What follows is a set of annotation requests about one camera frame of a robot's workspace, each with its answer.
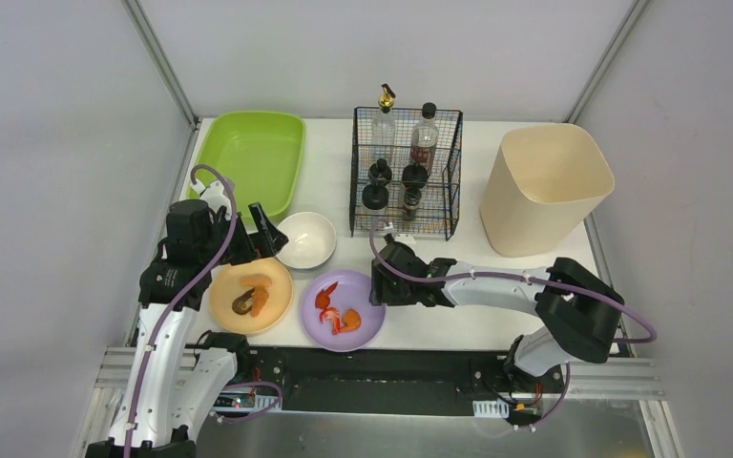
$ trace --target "wire basket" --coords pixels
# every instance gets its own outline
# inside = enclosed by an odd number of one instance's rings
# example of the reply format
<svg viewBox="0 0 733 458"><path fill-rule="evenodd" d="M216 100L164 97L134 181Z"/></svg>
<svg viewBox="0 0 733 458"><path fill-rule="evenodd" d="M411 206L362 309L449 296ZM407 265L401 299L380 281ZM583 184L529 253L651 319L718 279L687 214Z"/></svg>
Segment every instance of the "wire basket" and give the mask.
<svg viewBox="0 0 733 458"><path fill-rule="evenodd" d="M409 234L445 236L448 240L459 222L459 178L462 152L462 112L437 110L433 121L439 129L439 140L429 179L422 188L416 218L403 218L403 195L406 185L401 180L403 169L411 164L411 131L422 119L422 110L396 108L394 145L375 145L372 141L372 118L379 108L358 107L352 118L352 177L349 193L349 230L368 231L376 219L388 219L398 231ZM375 214L361 202L364 187L370 183L369 167L383 157L392 171L388 184L387 207Z"/></svg>

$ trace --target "black cap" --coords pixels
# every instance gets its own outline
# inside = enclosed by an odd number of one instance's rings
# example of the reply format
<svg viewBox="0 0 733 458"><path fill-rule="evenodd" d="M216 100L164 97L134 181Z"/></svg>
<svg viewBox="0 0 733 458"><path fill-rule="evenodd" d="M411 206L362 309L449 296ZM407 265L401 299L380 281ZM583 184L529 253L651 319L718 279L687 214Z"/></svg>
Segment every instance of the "black cap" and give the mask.
<svg viewBox="0 0 733 458"><path fill-rule="evenodd" d="M361 193L361 200L369 210L382 210L389 203L389 191L383 186L368 184Z"/></svg>
<svg viewBox="0 0 733 458"><path fill-rule="evenodd" d="M403 169L401 180L407 188L422 188L429 180L429 171L422 165L414 162Z"/></svg>
<svg viewBox="0 0 733 458"><path fill-rule="evenodd" d="M437 106L431 102L423 104L423 117L425 119L431 119L437 114Z"/></svg>
<svg viewBox="0 0 733 458"><path fill-rule="evenodd" d="M372 184L383 186L391 181L391 169L386 159L380 158L369 167L369 179Z"/></svg>

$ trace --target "white wall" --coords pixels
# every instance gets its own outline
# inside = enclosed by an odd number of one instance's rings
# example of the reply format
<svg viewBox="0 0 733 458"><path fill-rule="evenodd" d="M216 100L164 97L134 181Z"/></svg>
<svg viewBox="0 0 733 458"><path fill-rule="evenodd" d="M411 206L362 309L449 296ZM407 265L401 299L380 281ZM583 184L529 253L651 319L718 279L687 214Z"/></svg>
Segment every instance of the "white wall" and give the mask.
<svg viewBox="0 0 733 458"><path fill-rule="evenodd" d="M632 0L145 0L199 115L397 106L566 118Z"/></svg>
<svg viewBox="0 0 733 458"><path fill-rule="evenodd" d="M617 178L604 252L659 329L641 351L686 456L733 457L733 2L654 2L579 124Z"/></svg>
<svg viewBox="0 0 733 458"><path fill-rule="evenodd" d="M118 1L0 1L0 457L72 451L188 128Z"/></svg>

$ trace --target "beige wastebasket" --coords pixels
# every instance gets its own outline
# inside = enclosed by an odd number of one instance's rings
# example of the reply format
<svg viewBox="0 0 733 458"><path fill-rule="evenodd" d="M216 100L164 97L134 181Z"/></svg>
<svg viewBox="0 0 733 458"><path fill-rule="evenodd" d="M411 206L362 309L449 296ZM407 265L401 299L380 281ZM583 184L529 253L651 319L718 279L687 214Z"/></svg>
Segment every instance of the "beige wastebasket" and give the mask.
<svg viewBox="0 0 733 458"><path fill-rule="evenodd" d="M507 257L554 249L611 192L614 175L588 132L572 124L504 135L479 213Z"/></svg>

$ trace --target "white table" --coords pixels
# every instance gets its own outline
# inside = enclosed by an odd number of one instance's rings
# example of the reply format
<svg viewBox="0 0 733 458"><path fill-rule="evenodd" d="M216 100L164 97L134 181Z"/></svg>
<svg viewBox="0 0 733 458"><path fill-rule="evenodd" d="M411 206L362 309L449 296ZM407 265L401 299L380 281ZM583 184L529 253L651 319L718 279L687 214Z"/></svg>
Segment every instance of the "white table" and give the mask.
<svg viewBox="0 0 733 458"><path fill-rule="evenodd" d="M190 168L214 118L204 118ZM312 272L295 272L293 303L284 318L260 334L249 336L255 345L315 346L305 336L299 319L299 303L313 279L336 269L370 273L372 252L368 240L349 233L349 179L352 142L351 119L306 119L304 161L290 213L312 211L325 215L336 228L338 246L330 261ZM592 250L583 224L557 248L543 255L503 258L495 253L479 218L479 202L495 161L501 137L512 129L535 125L524 122L465 122L462 140L462 180L459 224L449 241L417 239L413 249L425 261L436 257L456 258L475 265L531 268L552 265L556 257L568 257L596 273ZM186 198L184 182L181 198ZM213 271L213 277L219 268ZM203 296L196 324L188 342L206 329L222 330L209 312L208 291ZM486 306L456 308L423 305L389 307L383 329L369 348L431 350L503 350L521 334L537 330L540 320L519 312Z"/></svg>

